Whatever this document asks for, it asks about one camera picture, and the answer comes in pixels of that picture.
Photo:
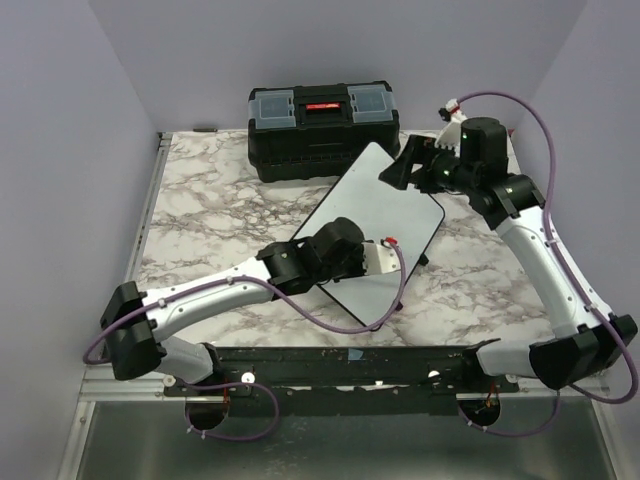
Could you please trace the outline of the white whiteboard with black rim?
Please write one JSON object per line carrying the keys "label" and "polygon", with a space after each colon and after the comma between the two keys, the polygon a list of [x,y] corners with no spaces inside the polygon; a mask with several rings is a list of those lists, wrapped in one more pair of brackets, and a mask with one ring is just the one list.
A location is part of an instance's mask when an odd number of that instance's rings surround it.
{"label": "white whiteboard with black rim", "polygon": [[[389,237],[399,244],[408,274],[412,274],[425,254],[445,217],[443,207],[430,195],[415,188],[397,190],[379,180],[379,174],[394,159],[378,144],[370,143],[329,193],[294,233],[294,239],[311,236],[338,217],[353,221],[367,240],[381,248]],[[388,311],[397,296],[401,272],[384,273],[385,267],[398,268],[398,261],[387,249],[386,260],[374,262],[374,274],[330,282],[321,290],[362,326],[375,324]]]}

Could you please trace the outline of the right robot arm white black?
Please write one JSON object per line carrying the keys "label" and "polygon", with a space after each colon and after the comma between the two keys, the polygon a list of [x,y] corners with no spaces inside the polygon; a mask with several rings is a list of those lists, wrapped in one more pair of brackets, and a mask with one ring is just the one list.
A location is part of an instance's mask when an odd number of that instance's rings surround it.
{"label": "right robot arm white black", "polygon": [[398,190],[453,191],[509,247],[548,315],[553,337],[534,343],[489,341],[460,367],[460,379],[480,392],[496,376],[537,378],[560,390],[612,366],[638,333],[630,315],[617,315],[592,294],[577,265],[544,220],[545,199],[526,175],[510,172],[506,128],[496,119],[452,121],[442,138],[410,136],[400,156],[379,176]]}

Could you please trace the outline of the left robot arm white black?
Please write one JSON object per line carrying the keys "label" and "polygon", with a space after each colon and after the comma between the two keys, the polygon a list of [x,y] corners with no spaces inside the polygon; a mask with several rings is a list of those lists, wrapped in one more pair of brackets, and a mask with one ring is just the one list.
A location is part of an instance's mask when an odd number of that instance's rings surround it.
{"label": "left robot arm white black", "polygon": [[176,338],[176,333],[236,308],[359,277],[364,273],[364,241],[353,221],[338,217],[312,236],[271,243],[217,275],[146,293],[133,281],[117,286],[100,319],[115,378],[136,379],[183,357],[180,378],[201,395],[214,393],[222,372],[212,355],[203,345]]}

